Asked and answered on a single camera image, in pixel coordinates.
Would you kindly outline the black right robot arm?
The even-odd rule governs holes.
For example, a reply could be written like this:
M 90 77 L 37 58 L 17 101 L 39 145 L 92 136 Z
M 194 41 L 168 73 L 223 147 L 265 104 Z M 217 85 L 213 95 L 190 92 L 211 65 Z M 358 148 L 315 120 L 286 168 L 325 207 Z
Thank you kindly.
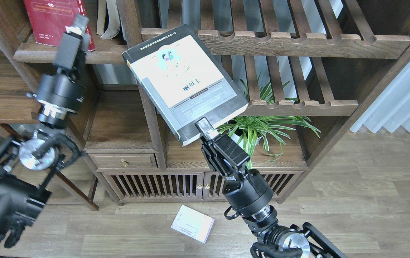
M 256 169 L 249 170 L 249 155 L 226 134 L 220 134 L 205 117 L 195 123 L 209 167 L 226 181 L 223 195 L 230 206 L 226 219 L 241 216 L 257 238 L 250 248 L 254 258 L 344 258 L 345 255 L 308 222 L 300 228 L 280 225 L 269 204 L 273 191 Z

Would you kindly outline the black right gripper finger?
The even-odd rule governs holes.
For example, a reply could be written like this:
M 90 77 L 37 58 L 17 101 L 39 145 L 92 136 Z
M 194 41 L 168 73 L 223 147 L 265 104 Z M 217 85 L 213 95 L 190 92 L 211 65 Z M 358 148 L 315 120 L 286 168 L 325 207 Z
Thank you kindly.
M 221 137 L 220 133 L 212 126 L 205 116 L 195 122 L 195 127 L 200 133 L 200 141 L 214 141 Z

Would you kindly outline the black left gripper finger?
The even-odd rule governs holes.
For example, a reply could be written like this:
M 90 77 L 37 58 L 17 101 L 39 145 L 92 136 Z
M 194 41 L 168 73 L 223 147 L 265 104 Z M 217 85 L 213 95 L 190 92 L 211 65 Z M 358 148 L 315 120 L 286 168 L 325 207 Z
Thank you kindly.
M 69 34 L 90 38 L 90 35 L 86 32 L 88 22 L 89 19 L 86 16 L 81 14 L 75 15 L 73 23 L 69 27 Z

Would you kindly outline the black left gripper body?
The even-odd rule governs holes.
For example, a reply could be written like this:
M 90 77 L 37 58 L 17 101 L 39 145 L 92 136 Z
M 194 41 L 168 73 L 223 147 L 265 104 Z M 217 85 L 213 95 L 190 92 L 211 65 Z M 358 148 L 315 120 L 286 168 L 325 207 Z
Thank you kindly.
M 82 106 L 86 88 L 79 83 L 85 67 L 90 35 L 66 32 L 62 35 L 53 65 L 53 75 L 41 77 L 35 99 L 43 105 L 38 116 L 77 114 Z

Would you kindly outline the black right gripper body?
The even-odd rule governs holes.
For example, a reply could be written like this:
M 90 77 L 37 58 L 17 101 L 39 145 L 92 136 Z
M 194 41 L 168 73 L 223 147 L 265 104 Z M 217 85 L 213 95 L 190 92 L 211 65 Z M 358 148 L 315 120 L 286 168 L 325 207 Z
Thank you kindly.
M 230 204 L 226 218 L 266 218 L 272 214 L 273 191 L 256 169 L 248 169 L 249 155 L 226 134 L 213 139 L 201 136 L 202 152 L 212 171 L 226 182 L 222 190 Z

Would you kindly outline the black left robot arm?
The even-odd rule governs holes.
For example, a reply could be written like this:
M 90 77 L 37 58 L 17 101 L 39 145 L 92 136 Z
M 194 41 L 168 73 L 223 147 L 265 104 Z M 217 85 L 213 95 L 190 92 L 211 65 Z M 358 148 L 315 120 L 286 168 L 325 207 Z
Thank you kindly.
M 79 83 L 91 36 L 89 19 L 81 14 L 66 27 L 53 62 L 54 75 L 43 75 L 32 98 L 42 104 L 39 124 L 26 139 L 14 136 L 0 146 L 0 242 L 11 248 L 32 226 L 51 196 L 46 186 L 84 151 L 65 134 L 66 122 L 83 103 Z

